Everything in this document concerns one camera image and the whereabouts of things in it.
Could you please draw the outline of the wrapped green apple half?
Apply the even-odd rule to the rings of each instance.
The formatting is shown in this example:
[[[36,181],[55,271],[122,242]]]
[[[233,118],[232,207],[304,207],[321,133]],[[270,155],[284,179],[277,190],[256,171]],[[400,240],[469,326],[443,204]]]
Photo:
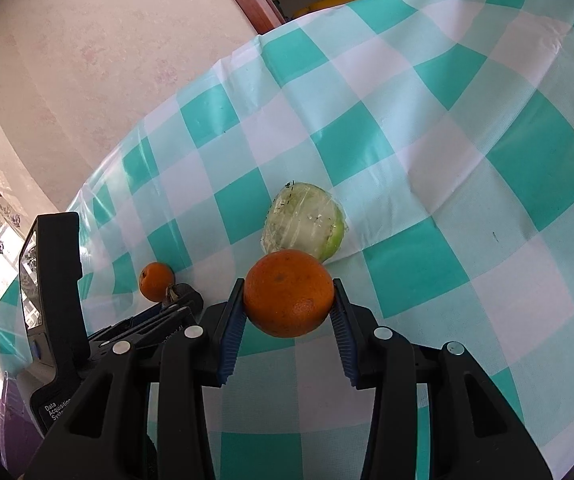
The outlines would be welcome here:
[[[300,250],[324,262],[345,237],[345,216],[333,195],[311,183],[291,181],[274,197],[261,233],[263,252]]]

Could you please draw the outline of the large orange tangerine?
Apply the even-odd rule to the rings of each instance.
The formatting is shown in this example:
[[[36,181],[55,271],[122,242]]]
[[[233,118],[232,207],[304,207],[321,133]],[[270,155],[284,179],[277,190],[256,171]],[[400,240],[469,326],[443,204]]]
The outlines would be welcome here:
[[[333,279],[325,266],[296,249],[261,258],[244,284],[247,317],[277,338],[296,338],[316,330],[327,318],[334,295]]]

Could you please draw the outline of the dark purple mangosteen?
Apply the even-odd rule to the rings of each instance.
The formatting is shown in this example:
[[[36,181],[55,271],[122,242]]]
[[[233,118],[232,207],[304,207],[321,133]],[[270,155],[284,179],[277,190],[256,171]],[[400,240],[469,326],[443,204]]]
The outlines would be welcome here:
[[[163,299],[162,304],[165,308],[172,307],[173,304],[179,304],[180,306],[190,304],[191,309],[200,311],[203,308],[203,299],[199,292],[193,289],[191,285],[177,283],[165,289],[165,299]]]

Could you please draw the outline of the small orange tangerine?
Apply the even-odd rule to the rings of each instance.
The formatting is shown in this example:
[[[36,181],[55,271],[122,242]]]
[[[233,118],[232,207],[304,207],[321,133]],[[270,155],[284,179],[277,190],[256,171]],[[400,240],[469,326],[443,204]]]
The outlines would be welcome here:
[[[174,284],[175,275],[172,269],[161,262],[148,263],[138,276],[140,293],[155,304],[165,300],[168,289]]]

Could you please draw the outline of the teal checkered tablecloth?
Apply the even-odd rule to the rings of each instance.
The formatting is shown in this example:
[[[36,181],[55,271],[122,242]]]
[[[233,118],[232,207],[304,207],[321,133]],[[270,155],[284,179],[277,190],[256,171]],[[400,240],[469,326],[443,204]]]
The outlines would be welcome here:
[[[328,263],[414,344],[458,341],[555,478],[574,466],[574,0],[360,0],[252,39],[78,191],[86,330],[161,261],[225,300],[290,182],[333,195]]]

